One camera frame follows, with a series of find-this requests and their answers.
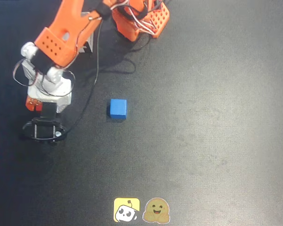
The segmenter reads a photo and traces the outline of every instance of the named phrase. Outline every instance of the yellow logo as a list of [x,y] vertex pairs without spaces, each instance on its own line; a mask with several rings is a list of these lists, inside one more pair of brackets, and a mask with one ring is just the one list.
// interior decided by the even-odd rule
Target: yellow logo
[[116,198],[114,200],[114,221],[130,222],[136,220],[140,205],[137,198]]

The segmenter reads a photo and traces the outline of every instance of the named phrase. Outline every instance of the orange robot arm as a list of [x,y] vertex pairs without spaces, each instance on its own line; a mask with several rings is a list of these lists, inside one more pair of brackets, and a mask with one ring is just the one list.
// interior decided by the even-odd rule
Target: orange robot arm
[[[126,12],[128,14],[134,12],[134,16],[137,16],[137,11],[141,12],[147,6],[146,16],[140,23],[148,27],[148,30],[136,21],[129,20],[117,8],[112,12],[118,31],[129,40],[135,41],[139,32],[150,32],[149,30],[153,32],[151,33],[153,37],[158,37],[169,20],[169,11],[164,3],[161,3],[160,9],[148,13],[156,0],[146,1],[103,0],[103,3],[109,8],[128,3],[136,10],[132,11],[131,8],[126,7]],[[63,0],[51,26],[44,28],[35,41],[35,45],[60,67],[66,67],[73,61],[78,49],[100,24],[101,18],[96,10],[81,17],[83,3],[84,0]]]

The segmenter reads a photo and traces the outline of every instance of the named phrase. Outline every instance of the dark tabletop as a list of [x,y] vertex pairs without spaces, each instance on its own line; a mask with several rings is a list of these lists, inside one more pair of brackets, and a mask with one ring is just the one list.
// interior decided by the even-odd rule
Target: dark tabletop
[[[166,2],[157,40],[132,44],[104,23],[87,112],[49,146],[18,139],[32,116],[11,71],[60,1],[0,1],[0,226],[121,225],[117,197],[140,200],[136,225],[161,197],[170,226],[283,226],[283,0]],[[71,70],[66,125],[86,102],[94,56]],[[127,100],[127,120],[106,115],[112,98]]]

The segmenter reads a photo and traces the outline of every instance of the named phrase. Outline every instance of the sticker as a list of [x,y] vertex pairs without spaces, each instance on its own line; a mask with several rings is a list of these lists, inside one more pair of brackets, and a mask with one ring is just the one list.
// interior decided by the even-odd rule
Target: sticker
[[154,198],[147,202],[142,219],[148,223],[167,224],[170,222],[169,204],[161,198]]
[[140,201],[137,198],[116,198],[114,200],[114,221],[131,222],[137,219]]

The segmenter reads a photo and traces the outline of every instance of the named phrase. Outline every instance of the blue cube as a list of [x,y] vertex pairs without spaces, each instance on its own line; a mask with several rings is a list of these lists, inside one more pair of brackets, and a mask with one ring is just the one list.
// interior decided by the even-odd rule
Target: blue cube
[[127,100],[111,99],[110,117],[112,119],[127,118]]

